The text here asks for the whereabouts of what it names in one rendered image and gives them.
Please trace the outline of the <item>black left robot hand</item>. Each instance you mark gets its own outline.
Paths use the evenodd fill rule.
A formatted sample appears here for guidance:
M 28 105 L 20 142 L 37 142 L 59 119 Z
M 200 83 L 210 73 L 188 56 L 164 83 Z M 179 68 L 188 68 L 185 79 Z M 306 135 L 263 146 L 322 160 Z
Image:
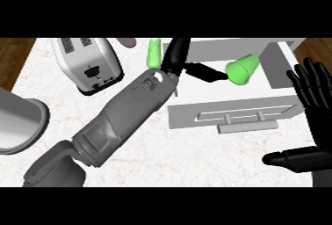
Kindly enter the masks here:
M 180 76 L 182 72 L 186 72 L 191 76 L 208 83 L 228 80 L 229 76 L 226 73 L 201 63 L 188 62 L 189 45 L 191 38 L 172 39 L 161 63 L 161 70 L 175 76 Z

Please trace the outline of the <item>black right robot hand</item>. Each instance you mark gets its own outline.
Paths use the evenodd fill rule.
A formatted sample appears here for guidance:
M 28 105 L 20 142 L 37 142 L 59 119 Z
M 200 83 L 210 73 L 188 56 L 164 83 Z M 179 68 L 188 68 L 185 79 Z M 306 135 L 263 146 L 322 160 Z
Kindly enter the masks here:
M 315 146 L 273 152 L 263 157 L 266 165 L 296 173 L 332 169 L 332 75 L 322 62 L 306 57 L 287 71 L 296 93 L 306 109 L 306 119 Z

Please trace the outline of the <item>white open drawer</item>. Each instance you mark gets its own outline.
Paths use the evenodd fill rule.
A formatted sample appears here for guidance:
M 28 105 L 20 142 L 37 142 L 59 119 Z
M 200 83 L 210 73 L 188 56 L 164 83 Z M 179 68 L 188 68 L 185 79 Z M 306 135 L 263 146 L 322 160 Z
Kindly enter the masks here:
M 182 73 L 177 96 L 170 105 L 210 103 L 251 98 L 293 96 L 296 89 L 285 72 L 298 63 L 294 50 L 304 38 L 194 38 L 188 62 L 201 62 L 225 71 L 229 62 L 248 54 L 260 58 L 250 82 L 236 85 L 228 80 L 208 83 Z

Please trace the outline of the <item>green cup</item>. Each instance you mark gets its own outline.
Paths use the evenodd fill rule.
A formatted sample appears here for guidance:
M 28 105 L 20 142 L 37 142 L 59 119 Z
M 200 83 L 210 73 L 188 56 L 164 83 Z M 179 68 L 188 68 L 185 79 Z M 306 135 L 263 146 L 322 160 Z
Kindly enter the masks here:
M 231 81 L 238 85 L 245 85 L 251 80 L 259 65 L 260 58 L 256 54 L 248 54 L 235 62 L 229 62 L 226 65 L 226 74 Z

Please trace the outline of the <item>green bottle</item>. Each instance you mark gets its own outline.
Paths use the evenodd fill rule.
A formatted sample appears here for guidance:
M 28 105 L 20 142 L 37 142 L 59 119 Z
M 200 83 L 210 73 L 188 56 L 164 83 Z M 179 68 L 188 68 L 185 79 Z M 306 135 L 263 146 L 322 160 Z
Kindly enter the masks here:
M 149 41 L 146 66 L 149 69 L 158 69 L 161 67 L 161 39 Z

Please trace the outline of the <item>purple rounded object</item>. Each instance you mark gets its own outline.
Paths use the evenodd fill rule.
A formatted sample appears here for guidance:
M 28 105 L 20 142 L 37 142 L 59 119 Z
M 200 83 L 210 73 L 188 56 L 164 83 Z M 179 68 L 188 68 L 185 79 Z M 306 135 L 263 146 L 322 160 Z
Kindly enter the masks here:
M 129 48 L 133 48 L 136 46 L 136 38 L 118 38 L 117 40 Z

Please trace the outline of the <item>silver toaster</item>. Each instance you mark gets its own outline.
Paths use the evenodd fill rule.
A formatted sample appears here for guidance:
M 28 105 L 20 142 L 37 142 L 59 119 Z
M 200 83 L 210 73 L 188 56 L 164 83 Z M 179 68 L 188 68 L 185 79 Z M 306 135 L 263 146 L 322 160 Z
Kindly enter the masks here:
M 123 80 L 123 65 L 105 38 L 52 38 L 51 41 L 59 68 L 83 95 L 93 95 Z

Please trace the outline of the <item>grey metal pot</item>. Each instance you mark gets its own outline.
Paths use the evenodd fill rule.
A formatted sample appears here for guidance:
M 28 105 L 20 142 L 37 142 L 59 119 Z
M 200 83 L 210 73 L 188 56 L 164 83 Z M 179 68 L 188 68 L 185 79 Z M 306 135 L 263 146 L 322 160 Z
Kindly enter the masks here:
M 28 149 L 45 134 L 51 112 L 34 98 L 21 98 L 0 88 L 0 155 Z

